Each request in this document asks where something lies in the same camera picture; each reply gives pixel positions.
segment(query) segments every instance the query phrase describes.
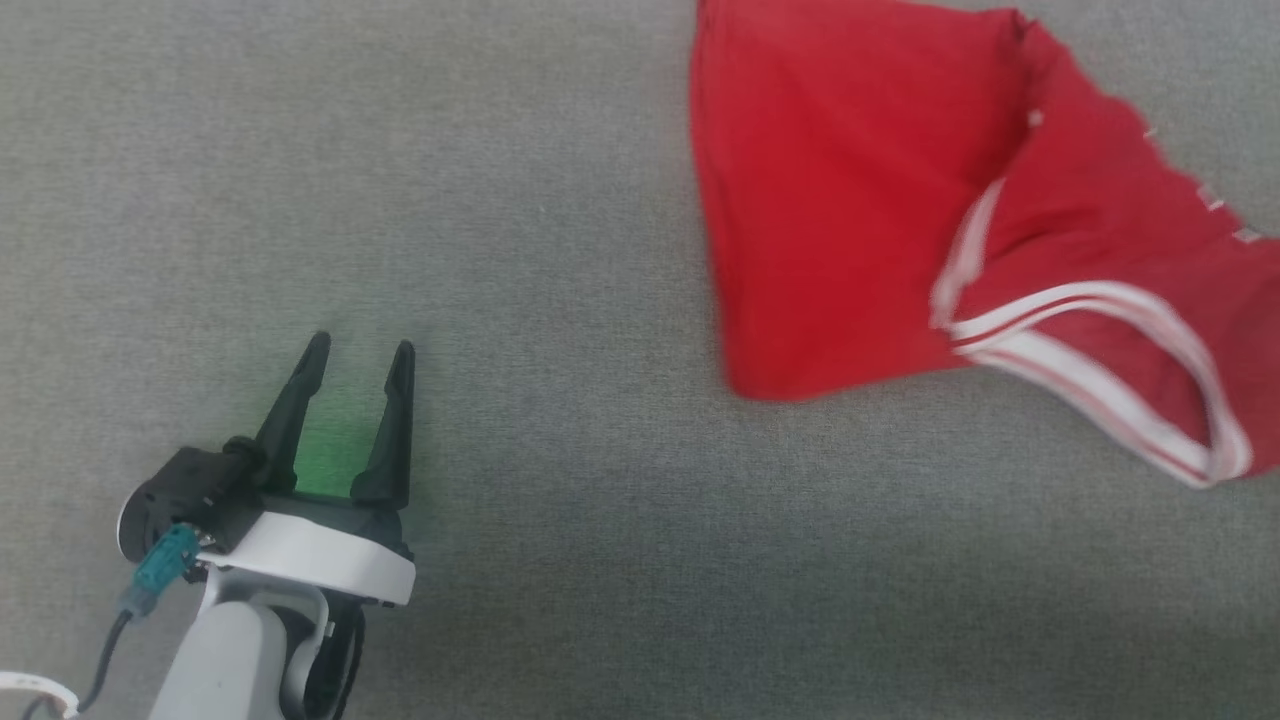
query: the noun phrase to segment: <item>green light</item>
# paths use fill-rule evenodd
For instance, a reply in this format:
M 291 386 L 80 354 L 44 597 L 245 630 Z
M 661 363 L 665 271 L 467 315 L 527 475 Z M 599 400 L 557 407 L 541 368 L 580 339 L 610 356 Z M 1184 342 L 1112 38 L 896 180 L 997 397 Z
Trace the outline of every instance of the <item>green light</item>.
M 378 416 L 366 407 L 337 407 L 312 398 L 293 471 L 300 492 L 348 497 L 351 480 L 365 469 L 378 434 Z

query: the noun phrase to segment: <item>teal connector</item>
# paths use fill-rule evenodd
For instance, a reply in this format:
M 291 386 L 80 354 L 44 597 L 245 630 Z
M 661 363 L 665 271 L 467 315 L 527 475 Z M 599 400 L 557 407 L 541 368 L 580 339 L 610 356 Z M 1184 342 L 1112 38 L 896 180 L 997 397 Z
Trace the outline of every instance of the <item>teal connector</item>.
M 120 596 L 119 610 L 141 620 L 155 610 L 160 593 L 196 564 L 200 538 L 188 525 L 174 525 L 133 571 L 133 583 Z

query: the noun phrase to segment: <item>black cable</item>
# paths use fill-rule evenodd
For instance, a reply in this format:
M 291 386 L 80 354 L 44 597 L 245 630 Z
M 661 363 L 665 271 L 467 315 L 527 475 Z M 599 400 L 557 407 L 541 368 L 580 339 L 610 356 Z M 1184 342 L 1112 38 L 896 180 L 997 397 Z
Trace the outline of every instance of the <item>black cable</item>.
M 97 701 L 97 696 L 102 693 L 102 685 L 106 683 L 106 669 L 111 666 L 111 653 L 115 652 L 115 643 L 120 642 L 120 633 L 124 628 L 129 625 L 129 620 L 133 619 L 133 614 L 128 610 L 122 610 L 115 618 L 115 624 L 111 625 L 111 630 L 106 633 L 106 642 L 102 643 L 102 652 L 97 656 L 97 670 L 93 671 L 93 685 L 88 689 L 84 700 L 79 701 L 76 706 L 76 712 L 82 714 L 93 702 Z M 54 698 L 51 696 L 40 696 L 31 701 L 27 710 L 22 714 L 22 720 L 35 720 L 36 711 L 41 707 L 49 711 L 50 717 L 61 717 L 61 712 L 58 711 L 58 706 L 54 705 Z
M 54 700 L 46 694 L 42 694 L 36 700 L 31 701 L 31 705 L 28 705 L 27 710 L 24 710 L 22 714 L 22 720 L 36 720 L 36 711 L 40 710 L 41 707 L 49 711 L 50 717 L 59 716 L 58 708 L 54 707 Z
M 347 670 L 347 687 L 342 688 L 342 694 L 338 697 L 338 708 L 334 710 L 333 720 L 342 720 L 342 714 L 347 710 L 347 698 L 351 696 L 351 688 L 356 684 L 356 673 L 360 671 L 360 651 L 365 647 L 365 611 L 357 607 L 352 621 L 356 626 L 351 638 L 351 669 Z
M 102 643 L 102 653 L 97 656 L 97 671 L 93 673 L 93 685 L 88 689 L 88 694 L 81 700 L 81 703 L 76 706 L 77 714 L 88 710 L 88 706 L 93 705 L 97 701 L 97 696 L 101 694 L 102 684 L 106 683 L 106 669 L 111 665 L 111 653 L 115 652 L 115 643 L 120 642 L 120 633 L 124 632 L 124 628 L 129 625 L 129 620 L 132 619 L 132 612 L 122 610 L 115 618 L 111 630 L 106 633 L 106 642 Z

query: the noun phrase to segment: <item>cable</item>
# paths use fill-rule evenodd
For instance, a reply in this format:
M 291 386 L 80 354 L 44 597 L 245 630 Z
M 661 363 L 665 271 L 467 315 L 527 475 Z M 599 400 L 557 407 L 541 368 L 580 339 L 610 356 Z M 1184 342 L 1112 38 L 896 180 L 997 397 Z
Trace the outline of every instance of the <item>cable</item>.
M 111 665 L 111 653 L 115 652 L 115 643 L 120 641 L 120 633 L 124 632 L 124 628 L 128 626 L 132 619 L 133 612 L 128 610 L 122 610 L 115 616 L 115 624 L 111 625 L 111 630 L 106 634 L 106 642 L 102 643 L 102 653 L 97 656 L 97 671 L 93 673 L 93 685 L 88 689 L 88 694 L 84 696 L 79 706 L 76 707 L 76 712 L 84 712 L 97 701 L 97 696 L 102 692 L 102 684 L 106 683 L 106 669 Z
M 169 528 L 169 532 L 147 551 L 138 569 L 133 571 L 133 582 L 129 583 L 116 603 L 119 615 L 116 615 L 111 630 L 106 633 L 102 653 L 97 657 L 97 670 L 93 671 L 93 685 L 88 689 L 84 700 L 77 700 L 69 689 L 47 678 L 22 673 L 0 673 L 0 689 L 24 689 L 40 693 L 40 697 L 27 706 L 22 720 L 35 720 L 36 710 L 41 706 L 47 708 L 54 717 L 59 717 L 59 707 L 65 708 L 61 717 L 73 717 L 88 710 L 97 701 L 97 696 L 101 694 L 102 685 L 106 683 L 106 670 L 111 665 L 111 653 L 115 652 L 115 643 L 120 641 L 120 633 L 134 618 L 142 620 L 150 615 L 165 588 L 191 569 L 198 560 L 198 555 L 200 538 L 195 528 L 186 524 Z
M 79 701 L 76 706 L 76 714 L 79 715 L 90 708 L 91 705 L 97 702 L 97 696 L 102 693 L 102 685 L 106 684 L 106 670 L 111 666 L 111 655 L 115 652 L 115 644 L 120 642 L 120 634 L 124 628 L 129 625 L 129 620 L 133 619 L 133 612 L 128 610 L 122 611 L 115 618 L 115 623 L 111 625 L 110 632 L 106 633 L 106 642 L 102 643 L 102 652 L 97 656 L 97 670 L 93 671 L 93 685 L 88 689 L 84 700 Z M 52 717 L 61 717 L 58 714 L 58 707 L 54 705 L 52 696 L 40 696 L 31 701 L 27 710 L 22 714 L 22 720 L 35 720 L 36 711 L 40 707 L 45 707 L 49 715 Z
M 58 717 L 58 708 L 54 707 L 54 698 L 42 694 L 36 700 L 31 701 L 31 705 L 28 705 L 27 710 L 23 711 L 22 714 L 22 720 L 35 720 L 36 711 L 40 710 L 41 707 L 44 707 L 45 711 L 49 712 L 50 717 Z
M 360 671 L 360 651 L 365 647 L 365 611 L 357 607 L 352 620 L 356 628 L 351 638 L 351 669 L 347 670 L 347 687 L 342 688 L 342 694 L 338 697 L 338 708 L 334 710 L 333 720 L 342 720 L 342 714 L 347 711 L 347 698 L 351 697 L 351 688 L 356 684 L 356 673 Z

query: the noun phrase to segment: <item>red shorts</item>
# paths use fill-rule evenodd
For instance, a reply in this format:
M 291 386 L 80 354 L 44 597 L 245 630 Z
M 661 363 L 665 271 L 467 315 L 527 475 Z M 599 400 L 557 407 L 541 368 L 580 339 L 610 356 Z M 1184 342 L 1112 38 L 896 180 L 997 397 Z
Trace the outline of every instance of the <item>red shorts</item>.
M 1193 486 L 1280 464 L 1280 243 L 1019 13 L 701 0 L 691 106 L 737 392 L 979 363 Z

